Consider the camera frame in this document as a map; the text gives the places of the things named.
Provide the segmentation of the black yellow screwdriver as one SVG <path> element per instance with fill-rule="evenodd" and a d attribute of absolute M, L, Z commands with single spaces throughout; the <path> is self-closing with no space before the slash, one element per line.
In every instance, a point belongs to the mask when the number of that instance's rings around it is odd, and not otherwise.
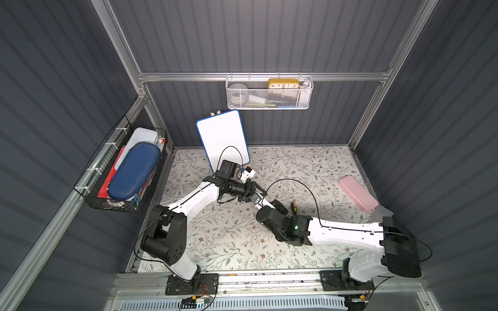
<path fill-rule="evenodd" d="M 295 202 L 292 202 L 292 203 L 290 204 L 290 207 L 291 207 L 291 211 L 292 211 L 293 215 L 297 215 L 297 214 L 298 214 L 298 209 L 297 209 L 297 205 L 296 205 L 296 203 L 295 203 Z"/>

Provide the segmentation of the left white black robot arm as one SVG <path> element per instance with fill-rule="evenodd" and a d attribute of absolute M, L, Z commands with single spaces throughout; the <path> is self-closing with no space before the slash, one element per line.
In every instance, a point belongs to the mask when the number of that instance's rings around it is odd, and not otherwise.
<path fill-rule="evenodd" d="M 140 238 L 140 250 L 152 256 L 177 278 L 189 282 L 199 273 L 199 267 L 185 253 L 188 224 L 200 212 L 224 194 L 240 202 L 261 206 L 267 191 L 252 180 L 203 181 L 192 193 L 168 206 L 156 206 L 157 217 L 150 221 Z"/>

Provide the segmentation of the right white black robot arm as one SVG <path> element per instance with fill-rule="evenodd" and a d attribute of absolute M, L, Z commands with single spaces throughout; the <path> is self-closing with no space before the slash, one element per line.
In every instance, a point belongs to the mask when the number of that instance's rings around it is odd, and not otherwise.
<path fill-rule="evenodd" d="M 288 216 L 268 202 L 253 195 L 256 220 L 273 233 L 276 240 L 293 246 L 336 244 L 365 251 L 361 256 L 343 262 L 342 275 L 357 282 L 368 282 L 375 276 L 395 275 L 421 277 L 416 237 L 400 222 L 385 216 L 381 222 L 351 224 L 320 220 L 306 215 Z"/>

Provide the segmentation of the pink pencil case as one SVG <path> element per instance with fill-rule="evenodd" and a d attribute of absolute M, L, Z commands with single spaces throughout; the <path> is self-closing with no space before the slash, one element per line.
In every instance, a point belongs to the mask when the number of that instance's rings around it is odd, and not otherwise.
<path fill-rule="evenodd" d="M 369 213 L 379 206 L 379 202 L 353 176 L 341 178 L 338 184 L 362 211 Z"/>

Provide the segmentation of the white tape roll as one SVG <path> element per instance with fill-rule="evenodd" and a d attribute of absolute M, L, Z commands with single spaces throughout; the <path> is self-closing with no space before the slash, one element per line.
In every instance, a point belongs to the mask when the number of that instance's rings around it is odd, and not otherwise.
<path fill-rule="evenodd" d="M 228 103 L 232 106 L 243 106 L 248 100 L 248 87 L 242 83 L 230 84 L 227 88 Z"/>

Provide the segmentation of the yellow clock in basket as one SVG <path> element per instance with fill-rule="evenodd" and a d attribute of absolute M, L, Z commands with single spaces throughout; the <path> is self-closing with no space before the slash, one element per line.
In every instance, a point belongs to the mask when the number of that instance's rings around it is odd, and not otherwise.
<path fill-rule="evenodd" d="M 298 79 L 269 79 L 268 89 L 300 89 L 300 82 Z"/>

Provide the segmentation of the dark blue oval case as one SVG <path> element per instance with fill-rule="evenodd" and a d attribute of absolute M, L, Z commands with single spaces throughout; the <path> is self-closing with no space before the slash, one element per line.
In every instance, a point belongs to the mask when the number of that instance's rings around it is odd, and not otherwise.
<path fill-rule="evenodd" d="M 152 143 L 138 143 L 130 149 L 108 186 L 109 197 L 132 199 L 149 179 L 160 154 L 160 149 Z"/>

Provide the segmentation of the white plastic container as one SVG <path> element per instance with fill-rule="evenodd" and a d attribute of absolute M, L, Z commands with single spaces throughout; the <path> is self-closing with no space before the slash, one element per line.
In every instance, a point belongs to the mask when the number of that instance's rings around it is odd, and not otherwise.
<path fill-rule="evenodd" d="M 136 128 L 133 131 L 130 139 L 127 143 L 125 143 L 124 147 L 121 149 L 115 163 L 114 170 L 117 171 L 122 164 L 124 158 L 135 145 L 138 143 L 146 142 L 146 143 L 155 143 L 158 139 L 158 132 L 155 130 L 149 130 L 146 128 Z"/>

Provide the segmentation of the red folder in basket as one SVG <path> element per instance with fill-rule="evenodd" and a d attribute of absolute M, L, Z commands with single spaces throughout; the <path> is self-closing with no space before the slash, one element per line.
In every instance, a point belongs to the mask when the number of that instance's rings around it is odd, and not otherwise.
<path fill-rule="evenodd" d="M 98 191 L 98 194 L 97 194 L 97 197 L 98 198 L 103 198 L 103 199 L 109 199 L 109 195 L 108 195 L 108 186 L 112 180 L 112 178 L 114 177 L 115 173 L 116 173 L 116 169 L 115 169 L 115 165 L 116 163 L 118 162 L 118 160 L 120 159 L 121 157 L 121 154 L 123 153 L 125 149 L 125 146 L 123 146 L 114 162 L 114 164 L 111 166 L 111 169 L 110 169 L 110 172 L 108 173 L 108 175 L 106 176 L 106 179 L 104 180 L 104 182 L 102 183 L 102 186 L 101 188 L 99 189 Z"/>

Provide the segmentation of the white board blue frame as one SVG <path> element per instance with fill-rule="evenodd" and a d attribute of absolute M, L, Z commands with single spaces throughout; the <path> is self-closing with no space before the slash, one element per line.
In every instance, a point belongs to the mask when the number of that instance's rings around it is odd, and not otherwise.
<path fill-rule="evenodd" d="M 213 172 L 224 159 L 247 165 L 250 155 L 238 110 L 230 110 L 196 122 L 202 146 Z"/>

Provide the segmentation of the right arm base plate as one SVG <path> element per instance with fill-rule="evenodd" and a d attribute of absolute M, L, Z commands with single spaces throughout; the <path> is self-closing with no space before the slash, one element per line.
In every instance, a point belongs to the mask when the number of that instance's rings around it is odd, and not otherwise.
<path fill-rule="evenodd" d="M 342 272 L 340 270 L 322 270 L 319 272 L 319 279 L 325 292 L 362 290 L 370 293 L 373 289 L 375 289 L 375 285 L 372 280 L 369 280 L 368 282 L 359 282 L 354 279 L 347 278 L 343 281 Z"/>

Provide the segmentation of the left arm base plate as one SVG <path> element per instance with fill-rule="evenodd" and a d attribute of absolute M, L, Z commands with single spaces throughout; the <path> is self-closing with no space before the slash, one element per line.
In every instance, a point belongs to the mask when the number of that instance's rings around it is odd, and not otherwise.
<path fill-rule="evenodd" d="M 219 274 L 201 273 L 192 280 L 184 281 L 179 277 L 170 275 L 167 280 L 165 295 L 214 295 L 219 287 Z"/>

